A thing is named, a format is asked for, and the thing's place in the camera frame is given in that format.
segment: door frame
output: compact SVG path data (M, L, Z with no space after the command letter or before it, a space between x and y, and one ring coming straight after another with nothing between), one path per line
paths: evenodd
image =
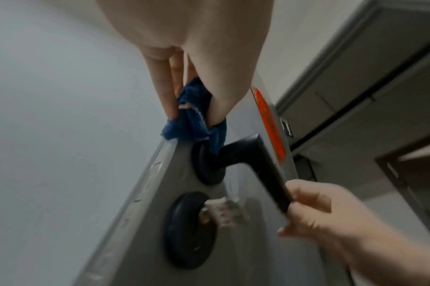
M392 166L398 162L398 158L401 156L428 145L430 145L430 135L395 151L379 156L375 158L375 162L430 232L430 212L423 206L416 194L406 184L405 178Z

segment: red label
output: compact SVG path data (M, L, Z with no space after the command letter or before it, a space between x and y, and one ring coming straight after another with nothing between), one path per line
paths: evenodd
M270 137L273 149L275 150L277 160L279 163L282 163L285 158L285 150L282 144L281 136L279 135L279 131L277 130L275 120L271 115L270 108L268 107L267 102L257 88L251 86L251 91L252 95L254 96L254 99L256 100L257 107L260 111L260 116L262 116L262 120L265 124L265 128L267 129L267 133Z

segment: blue cloth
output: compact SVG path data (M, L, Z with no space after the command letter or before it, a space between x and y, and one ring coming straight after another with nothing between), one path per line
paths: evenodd
M183 139L195 142L208 140L209 150L218 154L226 141L226 120L220 124L208 128L205 123L205 115L209 109L211 93L205 88L199 78L190 81L180 93L178 105L189 105L189 109L180 109L177 120L168 120L162 131L166 140Z

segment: white wall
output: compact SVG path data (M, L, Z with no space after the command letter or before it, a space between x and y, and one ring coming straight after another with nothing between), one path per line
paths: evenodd
M257 71L276 103L364 0L275 0Z
M0 0L0 286L68 286L161 140L138 50Z
M430 246L430 232L398 192L392 191L364 203L383 221L401 233L416 242ZM358 274L354 274L353 278L357 286L373 285Z

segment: black door handle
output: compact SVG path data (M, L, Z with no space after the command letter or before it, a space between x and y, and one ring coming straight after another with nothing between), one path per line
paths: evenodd
M224 146L218 155L209 152L207 141L198 142L192 150L193 168L198 179L206 185L223 181L226 167L248 164L283 213L287 213L290 195L259 134L251 135Z

